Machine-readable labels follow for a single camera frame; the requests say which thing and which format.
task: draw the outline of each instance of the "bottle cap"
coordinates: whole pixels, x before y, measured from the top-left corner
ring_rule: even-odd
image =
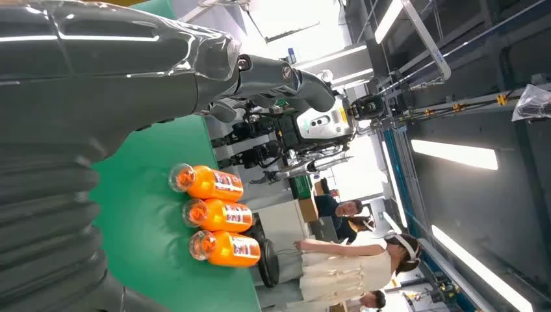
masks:
[[[199,199],[188,200],[182,209],[182,219],[190,228],[196,228],[203,224],[208,217],[207,203]]]
[[[191,256],[197,260],[206,260],[216,249],[216,237],[209,231],[199,231],[191,236],[189,251]]]
[[[170,170],[168,184],[176,192],[187,191],[195,182],[195,170],[188,164],[177,164]]]

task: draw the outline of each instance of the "bottle label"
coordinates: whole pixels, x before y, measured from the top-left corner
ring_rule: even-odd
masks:
[[[242,237],[232,237],[231,244],[233,245],[233,255],[236,257],[256,258],[253,255],[253,248],[256,247],[256,241]]]
[[[214,171],[214,187],[218,190],[230,190],[233,192],[242,192],[243,185],[238,177]]]
[[[251,211],[236,205],[225,205],[225,220],[227,223],[245,224],[245,216],[250,215]]]

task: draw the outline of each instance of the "orange juice bottle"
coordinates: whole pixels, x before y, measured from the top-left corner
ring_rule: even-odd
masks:
[[[185,224],[209,231],[245,232],[253,225],[253,213],[240,203],[211,198],[189,200],[182,210]]]
[[[188,192],[195,198],[218,198],[237,202],[243,195],[241,179],[207,166],[177,164],[172,168],[168,182],[176,192]]]
[[[252,267],[260,260],[259,243],[226,231],[199,231],[190,239],[191,256],[223,267]]]

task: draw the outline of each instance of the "white wall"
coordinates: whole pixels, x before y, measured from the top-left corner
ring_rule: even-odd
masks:
[[[353,158],[333,167],[340,200],[354,200],[383,192],[372,137],[355,138],[350,142],[350,151],[347,155],[353,155]]]
[[[334,53],[350,45],[350,35],[346,25],[339,25],[341,12],[337,0],[254,0],[250,7],[251,15],[264,36],[273,37],[287,31],[293,31],[315,25],[310,29],[297,32],[267,44],[267,49],[259,46],[250,49],[262,51],[263,56],[282,58],[287,49],[293,48],[298,62],[314,60]],[[244,16],[249,36],[257,31],[247,16]]]

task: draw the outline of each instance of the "green table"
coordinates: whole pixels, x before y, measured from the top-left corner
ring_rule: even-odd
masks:
[[[248,269],[211,266],[191,258],[196,231],[182,223],[186,194],[167,183],[177,163],[215,167],[205,121],[187,116],[132,133],[119,151],[96,165],[109,269],[126,286],[178,311],[260,311]]]

